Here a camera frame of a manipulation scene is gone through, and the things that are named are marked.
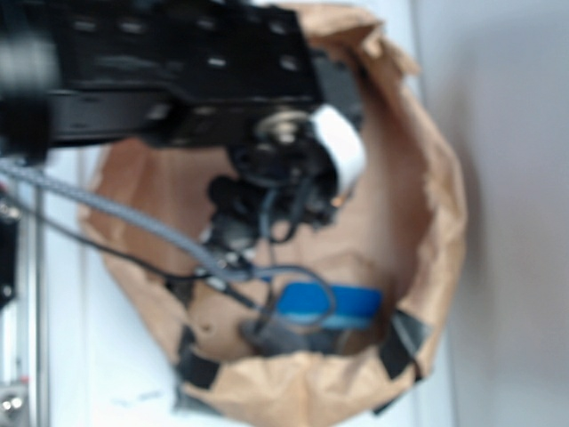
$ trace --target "black metal bracket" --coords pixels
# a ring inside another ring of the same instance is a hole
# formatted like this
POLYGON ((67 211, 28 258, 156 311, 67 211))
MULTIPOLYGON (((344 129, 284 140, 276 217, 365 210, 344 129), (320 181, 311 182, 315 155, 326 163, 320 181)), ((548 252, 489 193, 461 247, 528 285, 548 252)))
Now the black metal bracket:
POLYGON ((16 297, 16 253, 20 211, 0 190, 0 310, 16 297))

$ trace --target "mounting hole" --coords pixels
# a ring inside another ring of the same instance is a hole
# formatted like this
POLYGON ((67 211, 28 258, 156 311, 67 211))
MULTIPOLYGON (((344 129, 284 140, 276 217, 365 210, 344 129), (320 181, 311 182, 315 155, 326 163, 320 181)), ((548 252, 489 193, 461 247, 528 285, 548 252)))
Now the mounting hole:
POLYGON ((301 70, 301 63, 297 58, 292 55, 283 55, 281 56, 281 67, 286 69, 287 71, 300 71, 301 70))

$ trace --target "white plastic part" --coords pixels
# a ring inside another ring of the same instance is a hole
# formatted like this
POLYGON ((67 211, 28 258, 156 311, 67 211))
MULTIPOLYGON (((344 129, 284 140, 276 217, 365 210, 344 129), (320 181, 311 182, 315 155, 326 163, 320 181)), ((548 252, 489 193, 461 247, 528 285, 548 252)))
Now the white plastic part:
POLYGON ((347 195, 365 169, 365 148, 354 126, 337 109, 323 105, 310 118, 338 176, 337 195, 347 195))

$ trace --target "black plastic housing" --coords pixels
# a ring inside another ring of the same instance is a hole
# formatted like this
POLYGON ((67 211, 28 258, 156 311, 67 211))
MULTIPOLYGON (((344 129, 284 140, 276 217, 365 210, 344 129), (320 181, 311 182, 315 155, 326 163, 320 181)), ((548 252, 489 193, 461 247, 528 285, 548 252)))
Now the black plastic housing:
POLYGON ((41 160, 50 147, 128 136, 156 147, 233 145, 276 111, 323 103, 294 12, 141 4, 1 2, 2 154, 41 160), (22 72, 6 79, 14 64, 22 72))

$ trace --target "blue object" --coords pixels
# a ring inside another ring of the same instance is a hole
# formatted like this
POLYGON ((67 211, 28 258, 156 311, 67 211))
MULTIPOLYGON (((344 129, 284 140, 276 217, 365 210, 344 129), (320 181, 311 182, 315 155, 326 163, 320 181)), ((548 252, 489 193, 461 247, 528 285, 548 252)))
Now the blue object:
MULTIPOLYGON (((366 329, 380 309, 382 293, 364 287, 332 285, 336 311, 322 324, 328 329, 366 329)), ((276 312, 294 323, 307 324, 328 309, 322 287, 314 282, 292 282, 283 291, 276 312)))

